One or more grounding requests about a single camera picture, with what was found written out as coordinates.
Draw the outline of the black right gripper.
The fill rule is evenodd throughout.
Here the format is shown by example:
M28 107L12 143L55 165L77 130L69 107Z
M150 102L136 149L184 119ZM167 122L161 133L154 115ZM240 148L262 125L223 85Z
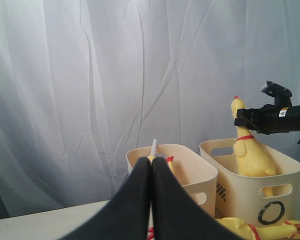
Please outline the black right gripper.
M261 108L239 108L234 125L265 135L288 133L289 129L283 120L289 108L290 106L276 107L272 104L265 104Z

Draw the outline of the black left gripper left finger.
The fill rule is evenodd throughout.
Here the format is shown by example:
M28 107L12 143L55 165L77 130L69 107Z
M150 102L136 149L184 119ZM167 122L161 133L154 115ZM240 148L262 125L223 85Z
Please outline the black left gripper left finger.
M150 215L151 163L137 160L115 196L62 240L145 240Z

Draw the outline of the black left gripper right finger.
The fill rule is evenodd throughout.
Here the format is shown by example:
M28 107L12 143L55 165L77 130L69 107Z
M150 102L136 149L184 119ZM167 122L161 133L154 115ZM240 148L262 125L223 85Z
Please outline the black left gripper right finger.
M152 221L156 240L240 240L186 193L165 159L152 162Z

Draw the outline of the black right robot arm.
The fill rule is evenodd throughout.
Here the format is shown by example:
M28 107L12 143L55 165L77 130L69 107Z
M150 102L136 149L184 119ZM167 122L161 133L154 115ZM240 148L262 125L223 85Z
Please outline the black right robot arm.
M277 107L266 104L261 108L240 108L234 125L265 135L300 132L300 105Z

